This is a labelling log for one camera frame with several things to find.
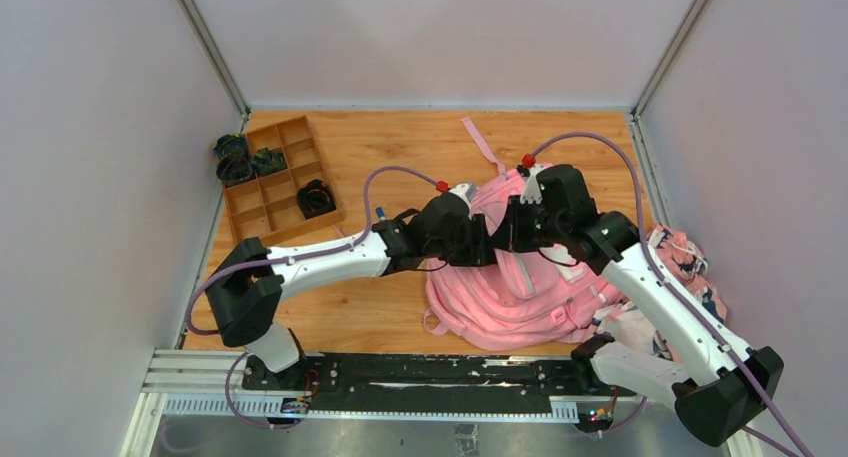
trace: red connector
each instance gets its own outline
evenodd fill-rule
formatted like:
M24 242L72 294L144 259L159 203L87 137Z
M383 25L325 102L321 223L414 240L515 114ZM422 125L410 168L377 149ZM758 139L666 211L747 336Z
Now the red connector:
M533 157L533 154L524 154L524 157L521 158L521 165L529 169L536 165L536 158Z

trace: pink strap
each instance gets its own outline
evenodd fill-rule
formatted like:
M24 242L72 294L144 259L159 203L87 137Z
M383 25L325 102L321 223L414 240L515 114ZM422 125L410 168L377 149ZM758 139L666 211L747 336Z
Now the pink strap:
M486 157L489 162L498 166L498 173L503 174L504 172L506 172L506 166L503 164L503 162L498 160L497 157L495 157L494 153L492 153L492 149L489 148L489 144L486 142L486 139L483 138L483 135L480 133L479 130L477 130L477 127L474 126L474 122L471 122L471 118L463 117L462 123L463 125L465 125L465 130L467 130L468 133L471 134L471 138L474 139L474 143L477 144L477 148L480 149L480 152L483 153L483 156Z
M432 329L430 327L427 327L427 317L430 316L436 317L436 314L433 313L432 308L429 308L424 312L424 320L421 321L421 325L424 326L424 330L430 332L433 335L445 335L447 331L450 330L450 328L448 328L448 326L445 325L444 322L442 322L441 320L439 320L439 325L433 327Z

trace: robotic arm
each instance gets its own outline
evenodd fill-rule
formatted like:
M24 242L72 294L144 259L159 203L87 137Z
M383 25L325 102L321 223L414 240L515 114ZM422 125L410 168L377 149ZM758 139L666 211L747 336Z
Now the robotic arm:
M733 348L747 353L745 365L772 396L783 362L771 348L751 349L662 266L664 279L659 279L640 247L636 227L620 212L599 213L580 171L570 165L519 170L525 191L510 197L503 222L491 236L483 216L471 213L476 187L465 183L435 197L420 212L410 209L374 224L364 238L357 234L269 249L258 239L242 242L220 268L261 259L285 258L286 263L235 272L209 287L207 296L224 344L246 346L270 371L282 372L296 364L302 352L293 335L273 322L281 298L333 282L414 270L428 258L455 266L485 266L496 263L496 248L537 252L560 244L633 300L682 359L676 363L639 354L598 335L572 352L587 389L617 385L661 402L674 409L696 437L714 446L762 412L762 400L727 352ZM692 299L704 318L696 318L666 284ZM727 345L719 345L703 322Z

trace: perforated metal strip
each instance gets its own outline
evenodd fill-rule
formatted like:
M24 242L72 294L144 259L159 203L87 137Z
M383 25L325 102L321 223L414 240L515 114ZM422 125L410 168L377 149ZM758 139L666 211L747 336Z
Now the perforated metal strip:
M263 395L236 396L236 408L247 417L297 418L298 414L281 413L283 397ZM165 415L231 415L223 395L170 394L163 410ZM464 412L348 412L339 410L312 410L309 419L354 420L420 420L442 422L527 422L576 424L577 404L551 401L551 412L540 414L483 414Z

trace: wooden surface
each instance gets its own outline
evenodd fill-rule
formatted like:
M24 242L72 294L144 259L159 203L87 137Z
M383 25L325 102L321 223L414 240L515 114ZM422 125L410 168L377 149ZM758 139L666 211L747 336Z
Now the wooden surface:
M303 115L304 112L257 111L248 129ZM405 165L451 184L484 184L496 168L480 153L460 119L471 117L493 152L508 167L550 137L570 131L589 131L609 137L636 163L623 114L599 112L305 112L316 132L317 144L341 199L346 234L365 223L362 185L377 167ZM635 222L633 188L620 158L603 144L588 139L559 142L546 150L540 162L569 163L584 174L589 190L603 211L620 210ZM374 180L371 202L388 216L410 207L421 208L435 194L429 184L401 173ZM650 214L647 198L642 203ZM207 276L230 252L234 243L228 219L221 219L209 259ZM285 246L335 239L332 227L287 241ZM482 354L481 349L452 333L431 335L421 325L427 309L426 275L405 272L380 279L340 282L298 294L282 302L277 321L294 330L306 351L410 352ZM205 298L194 311L201 328L214 327ZM217 336L189 334L186 349L221 349ZM567 354L570 345L549 343L509 352L516 355Z

